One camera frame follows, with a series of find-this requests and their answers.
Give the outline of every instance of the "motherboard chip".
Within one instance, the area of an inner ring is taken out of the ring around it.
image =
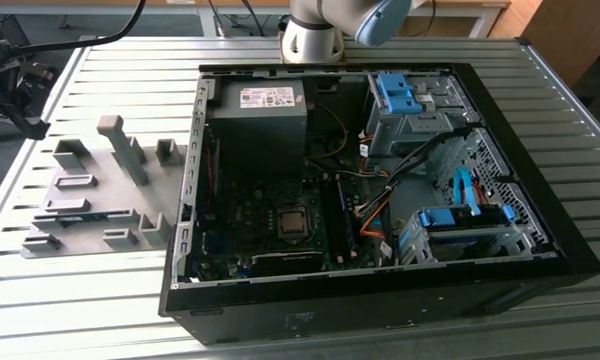
[[[299,211],[283,213],[281,219],[281,227],[285,234],[303,233],[305,213]]]
[[[278,237],[291,244],[298,244],[310,235],[307,209],[305,206],[278,210]]]

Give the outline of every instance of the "motherboard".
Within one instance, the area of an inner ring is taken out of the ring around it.
[[[375,266],[375,244],[361,241],[351,219],[363,200],[359,179],[246,182],[227,182],[207,216],[204,256],[194,264],[204,280]]]

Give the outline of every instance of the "power supply label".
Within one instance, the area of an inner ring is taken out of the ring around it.
[[[294,88],[245,88],[241,91],[241,107],[295,107]]]

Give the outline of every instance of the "wooden cabinet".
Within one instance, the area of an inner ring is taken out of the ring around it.
[[[518,36],[574,85],[600,56],[600,0],[511,0],[491,37]]]

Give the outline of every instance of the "black cable on table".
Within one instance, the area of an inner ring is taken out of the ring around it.
[[[425,35],[427,36],[430,34],[430,30],[431,27],[434,26],[434,21],[437,20],[437,10],[438,10],[438,4],[437,4],[437,0],[431,0],[431,6],[433,6],[433,11],[431,11],[431,18],[430,18],[430,25],[427,26],[427,29],[425,29],[423,31],[421,31],[419,33],[410,35],[410,38],[415,37],[415,36],[421,36]]]
[[[261,36],[265,36],[263,26],[261,25],[259,17],[257,16],[257,13],[254,12],[254,8],[251,7],[250,0],[242,0],[242,3],[245,4],[247,10],[251,13],[251,16],[254,17],[254,21],[257,22],[258,32],[261,33]]]
[[[131,16],[130,22],[124,25],[124,28],[122,28],[122,30],[116,34],[100,37],[94,40],[68,41],[66,43],[44,43],[40,45],[28,45],[23,47],[16,47],[12,50],[14,52],[12,55],[23,56],[35,53],[44,53],[47,51],[72,50],[82,47],[96,47],[98,45],[114,43],[115,41],[120,40],[130,34],[130,31],[135,27],[136,22],[140,19],[140,15],[143,14],[146,3],[147,0],[138,1],[136,10],[134,12],[134,15]]]

